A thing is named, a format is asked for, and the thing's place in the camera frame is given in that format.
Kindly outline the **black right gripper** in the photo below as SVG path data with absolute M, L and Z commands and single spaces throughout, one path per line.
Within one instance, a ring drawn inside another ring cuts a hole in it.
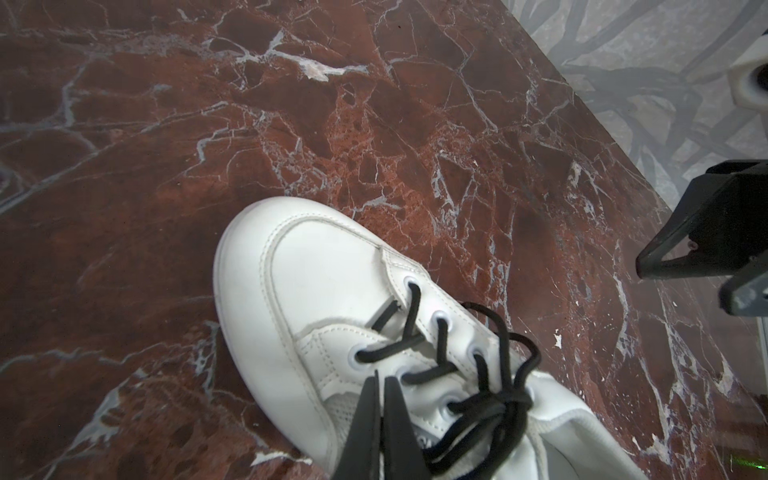
M 639 277 L 733 275 L 720 307 L 767 316 L 767 161 L 728 160 L 693 179 L 666 224 L 636 259 Z

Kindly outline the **white sneaker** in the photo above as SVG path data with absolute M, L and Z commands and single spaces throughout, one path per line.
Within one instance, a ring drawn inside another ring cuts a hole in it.
M 436 479 L 640 479 L 535 343 L 459 302 L 346 215 L 291 197 L 224 231 L 215 305 L 234 364 L 275 427 L 326 471 L 373 375 L 401 384 Z

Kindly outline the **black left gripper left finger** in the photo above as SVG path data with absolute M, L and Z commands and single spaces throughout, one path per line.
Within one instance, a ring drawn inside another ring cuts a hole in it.
M 333 480 L 379 480 L 381 399 L 378 373 L 368 377 L 358 399 Z

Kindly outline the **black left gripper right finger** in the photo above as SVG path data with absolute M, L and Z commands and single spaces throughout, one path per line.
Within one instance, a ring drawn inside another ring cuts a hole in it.
M 387 377 L 384 382 L 382 426 L 385 479 L 430 480 L 431 473 L 416 440 L 400 383 L 395 377 Z

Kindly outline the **black shoelace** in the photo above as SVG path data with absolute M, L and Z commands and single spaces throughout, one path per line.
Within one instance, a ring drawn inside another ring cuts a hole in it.
M 353 347 L 350 362 L 399 381 L 433 476 L 490 479 L 523 442 L 540 351 L 486 306 L 441 305 L 440 289 L 412 276 L 404 288 L 370 327 L 394 338 Z

